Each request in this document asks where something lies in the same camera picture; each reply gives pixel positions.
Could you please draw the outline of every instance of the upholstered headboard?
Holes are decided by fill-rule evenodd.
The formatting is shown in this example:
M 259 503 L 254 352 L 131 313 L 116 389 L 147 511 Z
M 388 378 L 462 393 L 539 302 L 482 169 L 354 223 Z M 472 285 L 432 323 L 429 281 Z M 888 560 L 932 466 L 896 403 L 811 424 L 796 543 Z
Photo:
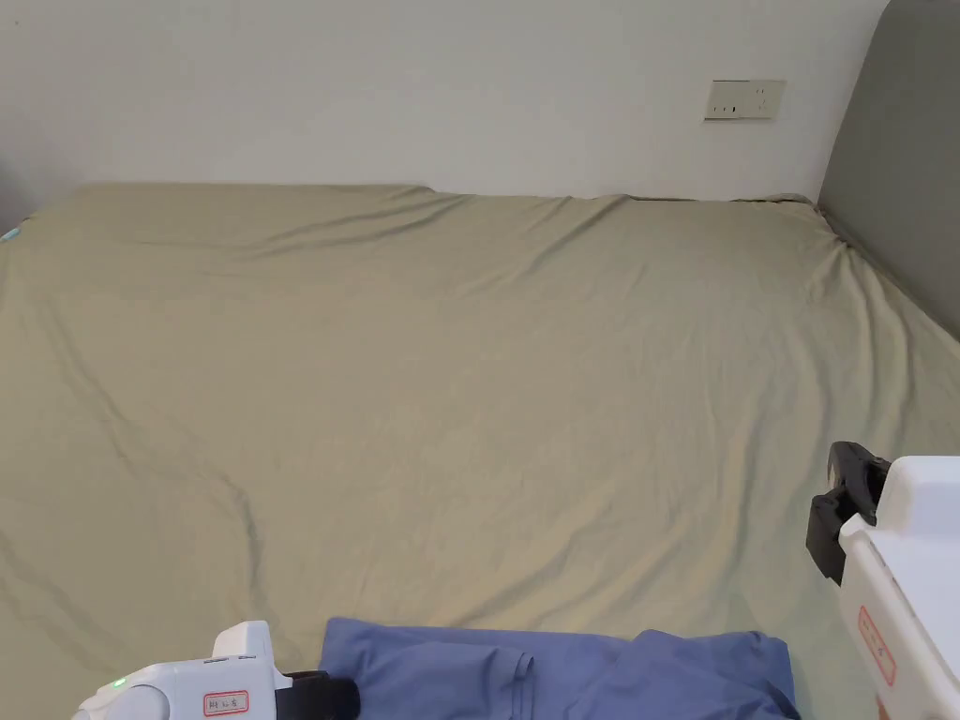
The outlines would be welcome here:
M 960 337 L 960 0 L 892 0 L 830 156 L 820 206 Z

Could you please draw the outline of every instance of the mattress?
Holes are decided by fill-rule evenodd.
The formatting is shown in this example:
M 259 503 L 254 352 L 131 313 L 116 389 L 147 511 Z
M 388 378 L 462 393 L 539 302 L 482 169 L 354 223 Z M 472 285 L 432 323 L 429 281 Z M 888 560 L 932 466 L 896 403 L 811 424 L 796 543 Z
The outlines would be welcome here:
M 333 615 L 759 629 L 874 717 L 828 446 L 960 453 L 960 346 L 805 204 L 86 188 L 0 245 L 10 717 Z

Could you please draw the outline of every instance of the white wall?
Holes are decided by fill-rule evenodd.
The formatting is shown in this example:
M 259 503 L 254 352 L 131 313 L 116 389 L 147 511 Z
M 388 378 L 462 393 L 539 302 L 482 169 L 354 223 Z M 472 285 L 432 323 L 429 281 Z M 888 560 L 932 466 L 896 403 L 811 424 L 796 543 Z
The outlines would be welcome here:
M 90 180 L 817 195 L 884 0 L 3 0 L 0 219 Z M 770 124 L 711 79 L 783 78 Z

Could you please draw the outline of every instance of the sheet wrinkle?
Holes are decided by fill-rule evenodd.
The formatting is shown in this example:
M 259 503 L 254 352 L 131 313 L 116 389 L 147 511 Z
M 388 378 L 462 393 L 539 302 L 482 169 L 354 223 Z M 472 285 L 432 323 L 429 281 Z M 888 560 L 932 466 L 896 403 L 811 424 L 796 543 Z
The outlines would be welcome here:
M 112 672 L 112 666 L 109 663 L 95 656 L 85 645 L 71 637 L 50 618 L 39 612 L 27 613 L 2 575 L 0 575 L 0 606 L 7 608 L 21 624 L 30 624 L 39 628 L 50 642 L 66 656 L 73 658 L 80 667 L 104 675 Z
M 150 447 L 142 442 L 135 426 L 127 419 L 113 397 L 86 364 L 56 306 L 46 301 L 41 304 L 40 309 L 40 316 L 45 320 L 44 325 L 51 347 L 60 360 L 60 372 L 64 380 L 91 417 L 98 421 L 116 457 L 131 477 L 136 478 L 146 487 L 151 487 L 154 483 L 145 476 L 146 469 L 151 474 L 164 476 L 168 480 L 176 479 L 181 485 L 188 482 L 185 478 L 191 473 L 178 468 L 176 463 L 164 463 L 162 458 L 158 460 Z M 226 490 L 236 511 L 234 516 L 243 526 L 247 539 L 245 560 L 248 570 L 248 594 L 254 611 L 258 617 L 270 622 L 275 644 L 278 647 L 283 648 L 285 652 L 299 654 L 296 644 L 284 635 L 283 623 L 271 607 L 260 578 L 263 546 L 253 517 L 250 497 L 226 473 L 215 468 L 207 473 L 197 474 L 216 480 Z M 161 520 L 157 515 L 155 504 L 148 503 L 146 511 L 151 514 L 153 523 L 158 526 Z
M 289 230 L 284 230 L 283 232 L 278 232 L 270 237 L 266 237 L 262 240 L 257 240 L 252 243 L 254 247 L 269 246 L 276 242 L 281 242 L 283 240 L 289 240 L 294 237 L 300 237 L 301 235 L 307 235 L 311 232 L 316 232 L 321 229 L 330 229 L 330 228 L 341 228 L 344 225 L 351 225 L 353 223 L 362 223 L 368 222 L 370 220 L 383 220 L 385 218 L 396 217 L 397 215 L 406 215 L 411 212 L 417 212 L 419 210 L 425 210 L 430 207 L 434 207 L 438 204 L 446 205 L 449 204 L 449 196 L 440 196 L 434 197 L 430 200 L 427 200 L 423 203 L 418 204 L 405 204 L 400 205 L 399 207 L 388 207 L 384 210 L 375 210 L 371 212 L 361 212 L 354 213 L 352 215 L 344 215 L 339 218 L 332 218 L 330 220 L 322 220 L 316 223 L 309 223 L 307 225 L 301 225 L 297 228 L 291 228 Z
M 503 607 L 511 607 L 523 595 L 538 592 L 542 580 L 555 576 L 570 551 L 571 538 L 605 512 L 612 500 L 614 483 L 601 483 L 578 505 L 568 510 L 563 521 L 533 540 L 526 548 L 508 555 L 494 578 L 478 579 L 450 602 L 450 610 L 433 616 L 429 624 L 467 627 L 472 621 L 490 617 Z
M 50 300 L 38 300 L 36 306 L 41 328 L 54 353 L 60 376 L 74 397 L 103 429 L 115 457 L 131 477 L 141 479 L 140 469 L 132 461 L 123 443 L 122 431 L 130 427 L 129 421 L 87 366 L 54 303 Z
M 569 246 L 570 243 L 583 235 L 590 228 L 593 228 L 597 223 L 614 212 L 618 207 L 624 203 L 628 203 L 629 201 L 630 198 L 626 195 L 619 195 L 608 199 L 602 207 L 591 212 L 587 218 L 578 222 L 573 228 L 569 229 L 567 232 L 563 233 L 554 240 L 549 241 L 545 248 L 539 250 L 537 254 L 535 254 L 533 258 L 526 263 L 524 268 L 513 274 L 511 281 L 516 282 L 517 280 L 534 276 L 540 270 L 540 268 L 560 254 L 560 252 Z M 563 206 L 564 202 L 562 201 L 557 208 L 558 212 Z
M 266 620 L 270 624 L 270 634 L 276 648 L 276 654 L 291 662 L 302 663 L 304 658 L 300 648 L 287 635 L 286 625 L 274 609 L 270 593 L 262 579 L 264 541 L 261 538 L 260 527 L 253 512 L 250 494 L 225 471 L 215 467 L 210 460 L 197 454 L 192 449 L 191 445 L 199 444 L 199 438 L 188 427 L 179 420 L 169 418 L 168 420 L 188 441 L 188 444 L 180 449 L 187 456 L 185 467 L 179 472 L 174 470 L 174 474 L 181 478 L 190 477 L 203 480 L 204 482 L 200 484 L 200 487 L 204 489 L 207 499 L 215 507 L 218 507 L 225 516 L 239 521 L 246 542 L 246 551 L 243 557 L 247 569 L 247 595 L 252 613 L 257 618 Z M 226 492 L 229 509 L 223 506 L 216 493 L 207 490 L 210 481 Z
M 65 648 L 74 652 L 77 651 L 78 647 L 84 648 L 92 644 L 99 646 L 106 653 L 118 655 L 123 662 L 136 664 L 141 660 L 129 645 L 107 628 L 99 625 L 89 613 L 75 604 L 62 588 L 49 581 L 39 570 L 21 558 L 16 552 L 12 540 L 3 530 L 0 530 L 0 560 L 3 561 L 3 565 L 8 570 L 8 572 L 0 573 L 0 579 L 13 576 L 23 585 L 32 588 L 39 597 L 42 597 L 56 608 L 63 617 L 67 618 L 80 635 L 84 636 L 83 641 L 73 639 L 63 628 L 55 625 L 52 620 L 40 621 L 39 624 L 51 639 L 56 637 L 65 641 Z M 12 610 L 20 609 L 20 605 L 6 583 L 5 590 L 6 598 L 11 601 L 8 603 L 8 607 Z M 100 662 L 100 666 L 105 665 L 105 663 L 97 660 L 91 652 L 82 653 L 82 656 L 86 657 L 88 661 Z
M 470 196 L 454 196 L 453 198 L 446 198 L 443 206 L 433 210 L 428 213 L 425 217 L 418 218 L 417 220 L 411 220 L 408 223 L 401 225 L 392 226 L 390 228 L 383 228 L 376 230 L 374 232 L 368 232 L 359 235 L 352 235 L 347 237 L 339 238 L 330 238 L 328 240 L 313 240 L 313 241 L 302 241 L 297 243 L 291 243 L 278 248 L 263 248 L 259 251 L 252 252 L 248 255 L 248 259 L 255 260 L 261 258 L 269 257 L 278 257 L 280 255 L 289 254 L 291 252 L 301 252 L 301 251 L 312 251 L 312 250 L 323 250 L 326 248 L 338 248 L 344 246 L 358 246 L 358 245 L 367 245 L 370 243 L 376 243 L 380 240 L 385 240 L 390 237 L 396 237 L 397 235 L 402 235 L 405 232 L 410 232 L 411 230 L 416 230 L 419 228 L 424 228 L 429 225 L 433 225 L 438 220 L 443 218 L 447 213 L 452 212 L 463 204 L 466 204 L 470 201 Z

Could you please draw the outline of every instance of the electrical outlet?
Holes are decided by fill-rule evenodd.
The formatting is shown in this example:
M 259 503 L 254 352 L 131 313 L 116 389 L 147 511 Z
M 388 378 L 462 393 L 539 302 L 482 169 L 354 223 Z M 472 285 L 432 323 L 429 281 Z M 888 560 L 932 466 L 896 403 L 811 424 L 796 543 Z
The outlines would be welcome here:
M 786 80 L 714 80 L 705 120 L 773 120 Z

